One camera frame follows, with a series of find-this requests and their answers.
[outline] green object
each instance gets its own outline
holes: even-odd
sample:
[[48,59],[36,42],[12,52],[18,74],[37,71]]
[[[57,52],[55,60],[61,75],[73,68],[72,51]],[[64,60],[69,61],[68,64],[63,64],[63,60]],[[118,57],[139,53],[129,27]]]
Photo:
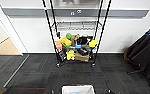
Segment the green object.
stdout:
[[72,35],[70,33],[66,34],[66,38],[71,39]]
[[63,45],[64,47],[70,47],[70,45],[69,45],[69,46],[67,46],[65,43],[62,43],[62,45]]

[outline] dark tile floor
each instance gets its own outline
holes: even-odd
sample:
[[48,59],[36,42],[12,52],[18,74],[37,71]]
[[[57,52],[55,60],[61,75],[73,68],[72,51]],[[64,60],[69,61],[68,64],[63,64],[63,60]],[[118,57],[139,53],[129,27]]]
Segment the dark tile floor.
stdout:
[[[1,84],[26,56],[0,56]],[[55,54],[29,54],[6,86],[5,94],[51,94],[52,91],[59,94],[63,85],[72,84],[93,85],[96,94],[104,94],[108,88],[116,94],[150,94],[142,73],[126,74],[133,68],[124,62],[122,54],[98,54],[95,67],[88,63],[67,63],[58,68],[56,63]]]

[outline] wire shelf tier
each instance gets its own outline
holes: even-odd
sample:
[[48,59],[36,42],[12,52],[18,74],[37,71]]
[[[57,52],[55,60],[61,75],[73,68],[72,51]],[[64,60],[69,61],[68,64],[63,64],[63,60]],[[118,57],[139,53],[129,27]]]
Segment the wire shelf tier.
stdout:
[[97,21],[81,21],[81,22],[56,22],[58,30],[96,30]]

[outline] shelf rack pole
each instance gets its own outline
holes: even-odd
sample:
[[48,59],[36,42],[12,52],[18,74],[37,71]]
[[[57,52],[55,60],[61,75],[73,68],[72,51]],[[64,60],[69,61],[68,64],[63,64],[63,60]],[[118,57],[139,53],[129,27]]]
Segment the shelf rack pole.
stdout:
[[53,33],[52,33],[52,28],[51,28],[50,21],[49,21],[48,11],[47,11],[47,8],[46,8],[45,1],[42,0],[42,2],[43,2],[43,5],[44,5],[46,18],[47,18],[47,21],[48,21],[49,30],[50,30],[50,33],[51,33],[51,36],[52,36],[52,42],[53,42],[53,46],[54,46],[56,57],[57,57],[57,61],[58,61],[59,60],[59,56],[58,56],[58,53],[57,53],[57,49],[56,49],[56,45],[55,45],[55,41],[54,41],[54,37],[53,37]]
[[51,8],[52,8],[52,16],[53,16],[53,20],[54,20],[54,24],[55,24],[55,30],[56,30],[56,33],[58,32],[57,31],[57,25],[56,25],[56,19],[55,19],[55,13],[54,13],[54,9],[53,9],[53,3],[52,3],[52,0],[50,0],[50,5],[51,5]]
[[98,29],[98,23],[99,23],[99,19],[100,19],[100,15],[101,15],[102,4],[103,4],[103,0],[101,0],[101,3],[100,3],[100,8],[99,8],[99,12],[98,12],[98,19],[97,19],[98,21],[97,21],[97,24],[96,24],[96,31],[95,31],[94,39],[96,38],[96,34],[97,34],[97,29]]
[[106,20],[107,20],[107,17],[108,17],[110,5],[111,5],[111,0],[109,0],[108,8],[106,10],[106,15],[105,15],[105,19],[104,19],[104,23],[103,23],[102,31],[101,31],[101,36],[100,36],[100,39],[99,39],[99,43],[98,43],[98,46],[97,46],[97,51],[96,51],[96,54],[95,54],[95,58],[94,58],[93,64],[95,64],[95,60],[96,60],[96,57],[97,57],[98,49],[99,49],[100,42],[101,42],[101,39],[102,39],[102,35],[103,35],[104,29],[105,29],[105,23],[106,23]]

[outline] white trash can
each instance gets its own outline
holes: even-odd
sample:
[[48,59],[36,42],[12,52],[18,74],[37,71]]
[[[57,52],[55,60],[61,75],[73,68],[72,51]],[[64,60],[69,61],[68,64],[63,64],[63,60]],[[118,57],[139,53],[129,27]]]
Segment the white trash can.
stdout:
[[63,86],[62,94],[95,94],[92,85]]

